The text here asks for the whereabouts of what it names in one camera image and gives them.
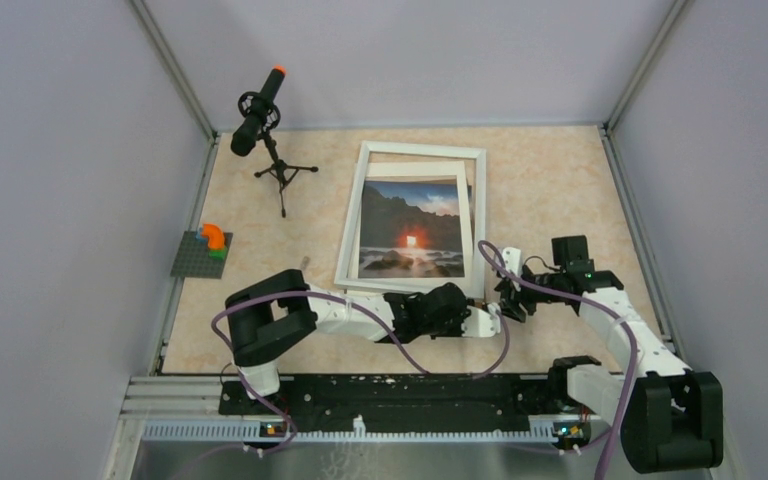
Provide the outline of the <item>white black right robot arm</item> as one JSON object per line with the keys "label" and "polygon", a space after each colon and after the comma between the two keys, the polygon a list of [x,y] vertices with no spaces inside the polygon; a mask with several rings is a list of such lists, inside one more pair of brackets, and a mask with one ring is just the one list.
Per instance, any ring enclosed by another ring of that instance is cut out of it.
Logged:
{"label": "white black right robot arm", "polygon": [[552,241],[553,265],[533,273],[520,250],[487,240],[477,250],[500,278],[500,303],[533,315],[540,304],[571,307],[621,365],[622,377],[586,363],[546,385],[549,404],[580,404],[607,424],[595,478],[604,479],[616,450],[639,474],[710,469],[724,460],[723,388],[674,354],[633,306],[624,285],[596,268],[583,235]]}

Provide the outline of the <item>volcano photo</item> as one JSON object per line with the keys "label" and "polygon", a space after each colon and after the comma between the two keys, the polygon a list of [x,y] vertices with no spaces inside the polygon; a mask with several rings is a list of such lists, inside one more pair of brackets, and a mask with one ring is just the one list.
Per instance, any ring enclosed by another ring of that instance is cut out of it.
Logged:
{"label": "volcano photo", "polygon": [[361,196],[356,276],[463,278],[466,262],[457,180],[367,180]]}

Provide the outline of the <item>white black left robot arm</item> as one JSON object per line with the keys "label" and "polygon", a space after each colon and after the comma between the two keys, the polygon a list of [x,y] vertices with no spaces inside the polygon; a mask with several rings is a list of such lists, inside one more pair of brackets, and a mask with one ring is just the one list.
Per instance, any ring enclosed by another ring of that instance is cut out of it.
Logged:
{"label": "white black left robot arm", "polygon": [[223,316],[233,364],[247,381],[243,401],[262,414],[280,401],[277,359],[314,332],[404,345],[421,336],[487,338],[500,331],[497,316],[453,283],[427,293],[340,295],[306,283],[298,269],[232,294]]}

